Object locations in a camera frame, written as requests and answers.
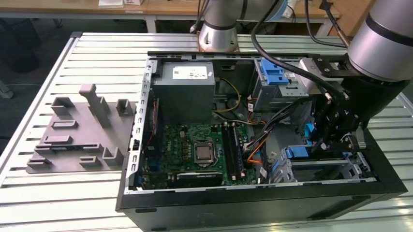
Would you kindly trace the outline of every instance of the gray power supply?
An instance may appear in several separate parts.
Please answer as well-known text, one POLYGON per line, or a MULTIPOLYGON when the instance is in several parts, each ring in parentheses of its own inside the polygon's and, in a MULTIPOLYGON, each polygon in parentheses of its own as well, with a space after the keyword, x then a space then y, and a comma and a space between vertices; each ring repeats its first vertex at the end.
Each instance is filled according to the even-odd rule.
POLYGON ((166 124, 210 123, 215 89, 213 62, 166 62, 152 87, 166 124))

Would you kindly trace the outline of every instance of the slotted metal work surface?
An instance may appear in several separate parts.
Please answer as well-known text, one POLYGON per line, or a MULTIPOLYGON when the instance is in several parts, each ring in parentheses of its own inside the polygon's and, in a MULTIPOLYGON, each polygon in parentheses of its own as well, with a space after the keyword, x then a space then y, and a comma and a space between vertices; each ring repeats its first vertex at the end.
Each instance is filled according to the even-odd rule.
MULTIPOLYGON (((326 55, 345 52, 314 44, 306 37, 261 36, 258 40, 270 52, 326 55)), ((239 36, 239 46, 242 52, 255 51, 247 35, 239 36)), ((86 102, 76 94, 79 87, 95 83, 98 95, 108 102, 123 98, 136 101, 148 51, 197 51, 197 39, 185 34, 123 33, 84 33, 80 38, 70 39, 0 157, 0 231, 140 231, 114 210, 120 171, 27 174, 25 167, 54 113, 50 104, 55 97, 86 102)), ((336 220, 214 228, 214 231, 412 231, 412 115, 410 102, 400 95, 370 122, 370 132, 408 193, 336 220)))

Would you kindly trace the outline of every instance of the green circuit board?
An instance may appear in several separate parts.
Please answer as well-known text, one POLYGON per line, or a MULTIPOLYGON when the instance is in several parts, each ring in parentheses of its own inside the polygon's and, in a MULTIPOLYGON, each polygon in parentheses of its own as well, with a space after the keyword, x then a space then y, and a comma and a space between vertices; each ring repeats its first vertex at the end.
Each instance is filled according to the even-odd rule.
MULTIPOLYGON (((160 157, 160 169, 158 172, 147 172, 148 189, 167 188, 167 174, 191 171, 215 171, 223 174, 223 186, 247 185, 257 183, 255 169, 245 170, 245 177, 237 180, 229 178, 226 173, 225 144, 221 124, 207 125, 166 125, 163 129, 163 153, 160 157), (195 163, 195 144, 210 143, 214 147, 215 159, 207 166, 195 163)), ((237 127, 239 143, 247 142, 245 125, 237 127)))

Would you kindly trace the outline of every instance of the motherboard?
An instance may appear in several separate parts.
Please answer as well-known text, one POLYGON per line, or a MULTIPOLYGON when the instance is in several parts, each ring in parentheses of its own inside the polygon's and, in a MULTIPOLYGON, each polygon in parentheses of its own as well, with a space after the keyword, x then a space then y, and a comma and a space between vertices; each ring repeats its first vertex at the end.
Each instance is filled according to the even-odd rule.
POLYGON ((257 171, 243 165, 246 142, 243 124, 166 125, 162 156, 146 160, 144 189, 255 184, 257 171))

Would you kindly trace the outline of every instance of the blue connector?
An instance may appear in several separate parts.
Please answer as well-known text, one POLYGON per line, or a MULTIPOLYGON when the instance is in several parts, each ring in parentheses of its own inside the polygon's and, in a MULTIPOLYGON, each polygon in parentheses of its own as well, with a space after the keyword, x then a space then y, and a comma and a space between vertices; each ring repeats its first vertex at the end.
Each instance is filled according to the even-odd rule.
POLYGON ((313 126, 313 123, 306 123, 305 126, 303 126, 303 135, 305 135, 305 138, 309 139, 310 138, 310 133, 313 132, 314 130, 314 126, 313 126))
POLYGON ((266 59, 261 61, 261 65, 262 72, 266 76, 267 85, 287 85, 290 83, 283 76, 283 68, 274 65, 266 59))
POLYGON ((309 152, 303 146, 293 146, 285 150, 286 157, 290 158, 309 158, 309 152))

